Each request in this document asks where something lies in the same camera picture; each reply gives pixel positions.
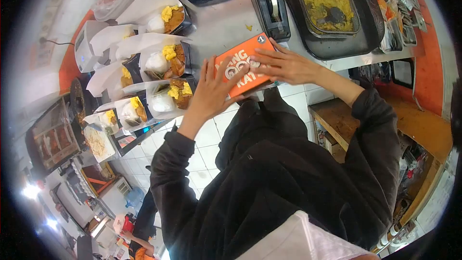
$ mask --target orange food box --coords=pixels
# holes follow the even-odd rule
[[[220,56],[217,56],[215,59],[215,74],[220,67],[221,63],[227,56],[232,56],[231,61],[229,61],[225,75],[223,76],[223,82],[227,83],[238,71],[242,68],[241,66],[245,63],[250,64],[254,67],[266,67],[266,65],[261,65],[259,62],[252,61],[250,59],[251,55],[255,55],[257,52],[256,48],[274,50],[273,45],[270,43],[268,37],[263,32],[257,36],[252,37],[251,39],[244,41],[238,46],[228,50]],[[269,76],[257,75],[253,72],[248,72],[243,76],[240,81],[231,89],[229,92],[230,97],[235,97],[237,95],[249,95],[257,90],[259,87],[269,84]]]

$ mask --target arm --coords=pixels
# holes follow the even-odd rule
[[[393,108],[380,98],[375,89],[364,90],[270,40],[280,52],[257,50],[260,56],[252,59],[277,67],[251,70],[289,84],[317,84],[352,107],[352,116],[360,120],[360,126],[350,141],[342,167],[366,201],[381,207],[375,210],[380,219],[389,222],[396,200],[400,152]],[[383,192],[381,195],[368,189],[377,186]]]
[[[135,241],[137,242],[139,245],[143,246],[144,248],[146,248],[146,252],[145,254],[149,257],[152,257],[154,255],[154,246],[149,244],[149,242],[143,240],[143,239],[139,239],[139,238],[136,238],[135,236],[133,236],[132,233],[128,232],[128,231],[122,231],[121,233],[122,235],[124,235],[127,239],[130,239],[131,241]]]
[[[350,107],[364,90],[335,72],[283,48],[274,39],[270,38],[270,41],[279,52],[257,49],[261,56],[250,58],[277,67],[251,68],[254,73],[263,73],[271,76],[273,81],[288,84],[317,84],[341,98]]]
[[[151,172],[151,192],[159,210],[165,246],[169,249],[182,234],[197,205],[194,191],[186,178],[188,159],[194,153],[194,138],[203,124],[226,110],[242,97],[226,100],[231,88],[249,71],[243,67],[228,83],[222,78],[226,64],[214,76],[215,57],[204,60],[200,80],[180,128],[165,135],[164,144],[156,151]]]

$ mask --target black jacket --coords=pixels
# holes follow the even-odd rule
[[[352,115],[360,127],[344,164],[308,140],[297,116],[254,115],[228,136],[241,140],[223,138],[217,157],[222,171],[200,200],[185,177],[194,141],[167,133],[153,158],[151,191],[170,257],[235,259],[297,210],[355,245],[376,244],[396,200],[396,114],[376,90],[365,90]]]

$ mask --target white tile floor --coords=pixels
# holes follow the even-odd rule
[[[283,84],[278,88],[282,98],[295,108],[306,124],[308,138],[313,141],[314,131],[311,128],[312,118],[308,112],[308,104],[331,100],[334,98],[333,94],[315,84],[295,86]],[[197,198],[219,174],[215,164],[215,158],[219,151],[218,144],[238,109],[239,105],[231,105],[223,113],[207,121],[196,137],[196,148],[186,169],[189,171],[189,186],[194,189]],[[151,164],[154,153],[163,144],[165,134],[171,130],[175,121],[177,126],[181,125],[182,117],[172,120],[143,141],[141,145],[132,149],[122,159],[112,161],[116,171],[125,176],[130,185],[140,187],[145,191],[149,189],[150,171],[145,166]]]

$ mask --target stainless steel counter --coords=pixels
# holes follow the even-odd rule
[[[188,35],[193,40],[191,63],[194,65],[200,65],[204,58],[214,54],[220,55],[263,31],[250,0],[226,0],[206,7],[191,6],[190,9],[193,11],[191,17],[196,27],[196,30]],[[288,14],[292,33],[287,42],[289,49],[335,72],[383,61],[425,55],[420,30],[415,28],[417,46],[404,47],[401,52],[384,54],[377,48],[365,55],[320,61],[306,51],[292,14],[290,12]],[[246,25],[252,26],[252,30],[249,31]]]

